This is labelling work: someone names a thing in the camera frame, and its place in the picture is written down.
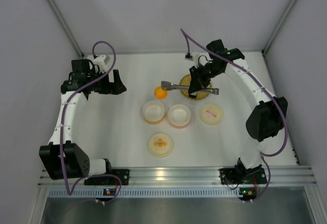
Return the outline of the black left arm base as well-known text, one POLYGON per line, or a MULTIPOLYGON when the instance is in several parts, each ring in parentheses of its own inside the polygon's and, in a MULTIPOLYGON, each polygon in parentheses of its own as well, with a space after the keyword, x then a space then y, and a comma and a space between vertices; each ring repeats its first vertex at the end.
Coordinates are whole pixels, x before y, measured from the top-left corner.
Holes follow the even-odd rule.
POLYGON ((100 175, 100 176, 92 176, 88 179, 84 180, 84 185, 86 186, 111 186, 111 185, 119 185, 118 179, 121 180, 121 185, 126 186, 129 185, 129 175, 130 170, 126 168, 114 168, 112 170, 112 175, 114 177, 110 177, 108 175, 100 175))

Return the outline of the stainless steel tongs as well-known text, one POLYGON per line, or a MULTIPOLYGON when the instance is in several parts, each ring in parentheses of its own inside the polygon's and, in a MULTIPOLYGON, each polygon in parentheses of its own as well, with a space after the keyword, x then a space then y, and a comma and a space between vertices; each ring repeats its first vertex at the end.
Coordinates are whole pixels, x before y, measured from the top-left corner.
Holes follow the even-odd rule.
MULTIPOLYGON (((172 90, 189 90, 189 86, 185 85, 176 85, 168 81, 161 81, 160 84, 162 90, 165 91, 172 91, 172 90)), ((214 95, 219 95, 219 89, 218 88, 205 88, 205 89, 200 89, 196 92, 201 92, 201 93, 207 93, 207 94, 214 94, 214 95)))

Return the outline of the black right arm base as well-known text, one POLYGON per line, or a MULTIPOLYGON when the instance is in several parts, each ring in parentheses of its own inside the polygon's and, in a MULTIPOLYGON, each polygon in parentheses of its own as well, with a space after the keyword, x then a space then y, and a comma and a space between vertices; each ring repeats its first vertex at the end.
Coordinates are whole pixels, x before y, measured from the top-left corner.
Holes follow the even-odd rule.
POLYGON ((241 158, 237 160, 234 167, 224 167, 219 169, 222 184, 266 184, 267 177, 265 170, 260 163, 256 167, 246 168, 241 158))

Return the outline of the orange round food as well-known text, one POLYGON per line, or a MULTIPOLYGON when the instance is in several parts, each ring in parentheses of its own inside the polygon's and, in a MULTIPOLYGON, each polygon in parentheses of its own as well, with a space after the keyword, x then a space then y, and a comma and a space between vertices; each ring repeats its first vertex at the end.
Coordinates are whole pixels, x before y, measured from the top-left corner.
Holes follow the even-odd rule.
POLYGON ((158 86, 154 90, 154 95, 157 99, 165 99, 168 96, 168 92, 163 90, 161 86, 158 86))

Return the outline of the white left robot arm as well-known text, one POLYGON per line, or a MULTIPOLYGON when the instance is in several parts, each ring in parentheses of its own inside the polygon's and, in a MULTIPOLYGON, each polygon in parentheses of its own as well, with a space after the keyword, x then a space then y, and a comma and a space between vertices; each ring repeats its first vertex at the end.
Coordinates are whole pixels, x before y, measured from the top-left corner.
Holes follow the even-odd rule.
POLYGON ((106 55, 72 60, 72 71, 60 87, 61 104, 54 132, 48 144, 39 149, 39 156, 52 180, 112 172, 108 159, 91 159, 77 142, 79 123, 89 95, 119 95, 127 90, 117 69, 112 71, 113 82, 110 82, 108 62, 106 55))

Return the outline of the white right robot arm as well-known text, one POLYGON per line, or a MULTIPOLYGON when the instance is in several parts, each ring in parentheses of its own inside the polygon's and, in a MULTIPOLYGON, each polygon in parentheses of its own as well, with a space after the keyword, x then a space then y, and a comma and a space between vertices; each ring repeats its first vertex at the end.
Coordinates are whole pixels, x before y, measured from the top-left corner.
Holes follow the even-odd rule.
POLYGON ((185 55, 187 60, 194 62, 194 66, 190 68, 188 93, 192 96, 204 91, 211 79, 220 74, 225 74, 234 81, 252 109, 245 123, 249 138, 235 170, 242 177, 257 173, 262 167, 262 157, 277 156, 286 146, 288 102, 284 97, 275 96, 261 84, 238 48, 227 49, 219 39, 202 47, 202 50, 210 56, 205 64, 200 63, 200 55, 195 52, 187 51, 185 55), (263 141, 277 136, 281 130, 285 131, 281 148, 275 153, 266 154, 263 141))

